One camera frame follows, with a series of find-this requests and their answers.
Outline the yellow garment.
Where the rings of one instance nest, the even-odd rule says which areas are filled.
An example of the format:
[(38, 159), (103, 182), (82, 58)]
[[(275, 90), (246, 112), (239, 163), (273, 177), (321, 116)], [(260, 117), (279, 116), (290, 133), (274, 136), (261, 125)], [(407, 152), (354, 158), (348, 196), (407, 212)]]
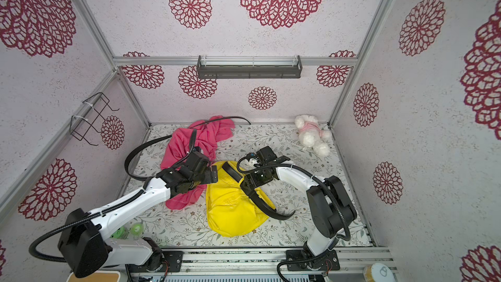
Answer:
[(215, 163), (218, 181), (206, 189), (207, 223), (223, 237), (243, 236), (269, 219), (240, 188), (240, 183), (223, 169), (224, 161)]

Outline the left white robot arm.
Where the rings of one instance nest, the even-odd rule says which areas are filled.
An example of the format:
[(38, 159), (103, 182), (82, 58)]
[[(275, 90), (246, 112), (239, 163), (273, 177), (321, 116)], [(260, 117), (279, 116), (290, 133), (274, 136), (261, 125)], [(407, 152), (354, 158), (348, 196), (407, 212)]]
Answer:
[(110, 266), (135, 265), (156, 271), (164, 264), (162, 249), (148, 237), (118, 239), (113, 234), (146, 210), (217, 182), (217, 167), (199, 148), (179, 168), (167, 168), (147, 179), (135, 192), (89, 212), (74, 210), (67, 217), (58, 249), (77, 278)]

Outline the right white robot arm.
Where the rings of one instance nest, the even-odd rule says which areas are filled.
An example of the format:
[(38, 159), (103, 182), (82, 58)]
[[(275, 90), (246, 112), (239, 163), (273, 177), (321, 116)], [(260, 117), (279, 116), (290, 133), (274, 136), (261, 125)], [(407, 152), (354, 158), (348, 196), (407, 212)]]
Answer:
[(351, 240), (349, 225), (357, 219), (357, 211), (338, 177), (323, 178), (312, 174), (290, 158), (276, 156), (269, 146), (239, 159), (236, 170), (242, 177), (243, 192), (270, 218), (284, 221), (293, 214), (281, 214), (272, 208), (258, 195), (257, 188), (278, 180), (306, 194), (316, 228), (305, 244), (308, 257), (318, 257), (332, 250), (339, 240)]

